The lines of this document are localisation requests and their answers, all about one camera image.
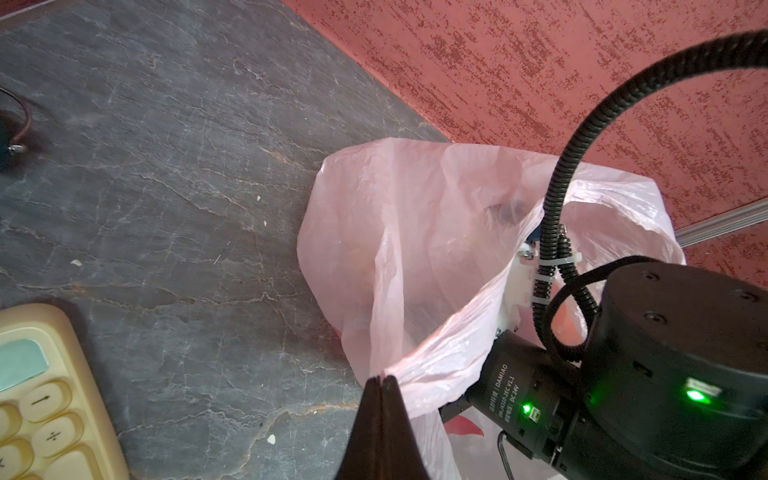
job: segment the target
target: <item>screw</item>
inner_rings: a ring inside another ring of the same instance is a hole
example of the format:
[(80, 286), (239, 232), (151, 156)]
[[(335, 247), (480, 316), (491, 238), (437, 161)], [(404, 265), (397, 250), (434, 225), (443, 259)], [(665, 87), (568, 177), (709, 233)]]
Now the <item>screw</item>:
[(736, 295), (738, 295), (739, 298), (742, 300), (746, 300), (747, 302), (756, 302), (757, 301), (757, 295), (754, 293), (747, 292), (745, 290), (736, 290)]
[(654, 322), (661, 323), (662, 325), (667, 325), (667, 317), (661, 315), (660, 313), (651, 312), (648, 310), (645, 313), (645, 318), (648, 320), (653, 320)]

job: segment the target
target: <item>black cylindrical motor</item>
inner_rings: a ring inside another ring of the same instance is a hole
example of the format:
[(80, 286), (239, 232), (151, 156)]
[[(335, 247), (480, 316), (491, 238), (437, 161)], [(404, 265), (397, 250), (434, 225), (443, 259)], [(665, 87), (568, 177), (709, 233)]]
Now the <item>black cylindrical motor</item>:
[(768, 293), (690, 266), (608, 277), (582, 400), (613, 439), (681, 478), (732, 478), (768, 443)]
[(569, 480), (768, 478), (768, 292), (667, 263), (613, 272), (579, 372), (512, 332), (441, 410), (474, 406)]

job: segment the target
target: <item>black cable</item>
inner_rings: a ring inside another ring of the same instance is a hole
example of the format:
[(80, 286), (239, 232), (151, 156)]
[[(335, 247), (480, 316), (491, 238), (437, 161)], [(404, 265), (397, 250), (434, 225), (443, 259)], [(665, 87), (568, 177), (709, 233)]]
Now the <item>black cable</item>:
[(504, 437), (506, 435), (507, 432), (504, 430), (501, 430), (498, 433), (496, 446), (498, 446), (498, 454), (502, 456), (502, 463), (504, 464), (504, 471), (507, 472), (507, 478), (509, 478), (509, 480), (515, 480), (515, 477), (512, 475), (512, 469), (509, 466), (509, 460), (507, 460), (507, 452), (504, 451)]
[(0, 92), (8, 95), (10, 98), (13, 98), (22, 106), (22, 110), (24, 110), (24, 124), (19, 129), (18, 132), (16, 132), (16, 135), (13, 136), (10, 142), (8, 142), (9, 145), (17, 144), (18, 141), (24, 137), (27, 132), (29, 131), (29, 128), (32, 126), (32, 110), (29, 107), (29, 104), (27, 104), (26, 101), (24, 101), (23, 98), (19, 97), (12, 91), (8, 90), (7, 88), (0, 87)]
[(631, 257), (624, 257), (620, 258), (619, 260), (614, 260), (613, 262), (606, 263), (605, 265), (599, 266), (596, 269), (590, 270), (577, 276), (570, 283), (566, 283), (565, 286), (560, 289), (558, 294), (552, 298), (552, 301), (549, 303), (549, 305), (547, 305), (547, 308), (544, 311), (545, 327), (544, 336), (541, 339), (541, 342), (544, 343), (544, 346), (550, 352), (552, 365), (560, 374), (560, 377), (563, 378), (563, 380), (575, 386), (578, 384), (579, 375), (576, 366), (566, 361), (566, 359), (560, 355), (555, 345), (557, 339), (555, 339), (554, 332), (552, 332), (552, 320), (554, 319), (554, 315), (558, 312), (560, 305), (563, 304), (565, 299), (573, 295), (574, 292), (579, 291), (579, 289), (586, 288), (587, 285), (592, 283), (606, 280), (609, 275), (623, 266), (631, 265), (633, 263), (657, 261), (659, 260), (650, 257), (644, 257), (643, 255), (633, 255)]
[[(637, 102), (669, 85), (698, 75), (734, 68), (768, 68), (768, 30), (740, 33), (687, 48), (651, 65), (608, 95), (581, 122), (554, 168), (544, 198), (544, 219), (541, 221), (541, 242), (539, 243), (540, 258), (542, 260), (561, 258), (558, 254), (561, 241), (560, 217), (568, 185), (584, 154), (608, 125)], [(570, 276), (572, 273), (577, 273), (573, 263), (560, 265), (559, 269), (566, 285), (570, 280), (565, 278), (566, 274)], [(538, 273), (554, 276), (554, 267), (540, 266)], [(549, 298), (550, 289), (549, 283), (536, 280), (534, 295)], [(594, 302), (586, 286), (578, 289), (578, 295), (582, 299), (591, 299), (592, 303)], [(536, 332), (547, 346), (544, 337), (545, 332), (551, 332), (551, 319), (545, 321), (545, 310), (544, 306), (534, 304)], [(594, 313), (589, 310), (585, 312), (583, 307), (582, 312), (589, 323)], [(581, 358), (579, 350), (583, 350), (583, 346), (566, 346), (554, 337), (549, 343), (547, 348), (553, 352), (556, 351), (562, 359), (573, 361)]]

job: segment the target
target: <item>black cable with connector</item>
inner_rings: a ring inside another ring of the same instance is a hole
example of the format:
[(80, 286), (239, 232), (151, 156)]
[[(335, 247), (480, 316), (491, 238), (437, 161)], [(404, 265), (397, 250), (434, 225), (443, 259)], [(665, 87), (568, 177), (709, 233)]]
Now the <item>black cable with connector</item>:
[[(541, 242), (539, 243), (540, 258), (554, 260), (568, 256), (564, 255), (564, 251), (570, 249), (565, 249), (561, 245), (560, 238), (565, 194), (581, 159), (608, 125), (637, 102), (672, 84), (698, 75), (736, 68), (768, 68), (768, 30), (740, 33), (687, 48), (651, 65), (608, 95), (581, 122), (554, 168), (544, 198), (544, 219), (541, 221)], [(565, 263), (558, 268), (566, 284), (575, 278), (575, 274), (578, 275), (573, 263)], [(554, 276), (554, 271), (554, 266), (542, 265), (538, 268), (540, 275)], [(543, 280), (535, 281), (534, 296), (548, 299), (550, 292), (550, 283)], [(586, 286), (575, 289), (574, 296), (579, 299), (579, 306), (589, 325), (595, 314), (590, 307), (591, 304), (595, 304), (594, 298)], [(584, 344), (568, 346), (551, 335), (552, 318), (545, 319), (546, 309), (547, 306), (542, 303), (533, 305), (534, 325), (539, 339), (548, 349), (554, 349), (563, 360), (581, 359)]]

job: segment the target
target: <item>keyboard key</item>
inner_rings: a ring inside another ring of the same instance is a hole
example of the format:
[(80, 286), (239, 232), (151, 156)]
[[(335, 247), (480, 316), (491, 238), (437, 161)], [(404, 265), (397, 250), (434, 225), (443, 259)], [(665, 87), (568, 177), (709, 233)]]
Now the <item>keyboard key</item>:
[(91, 449), (82, 445), (55, 459), (43, 474), (45, 480), (101, 480)]
[(13, 405), (0, 406), (0, 443), (10, 439), (22, 426), (22, 418)]
[(32, 465), (32, 448), (26, 440), (14, 440), (0, 447), (0, 480), (13, 480)]
[(66, 383), (51, 382), (40, 385), (23, 396), (18, 409), (28, 421), (42, 422), (66, 409), (71, 400), (72, 394)]
[(74, 445), (83, 435), (83, 422), (74, 413), (62, 415), (44, 424), (32, 436), (35, 455), (52, 457)]

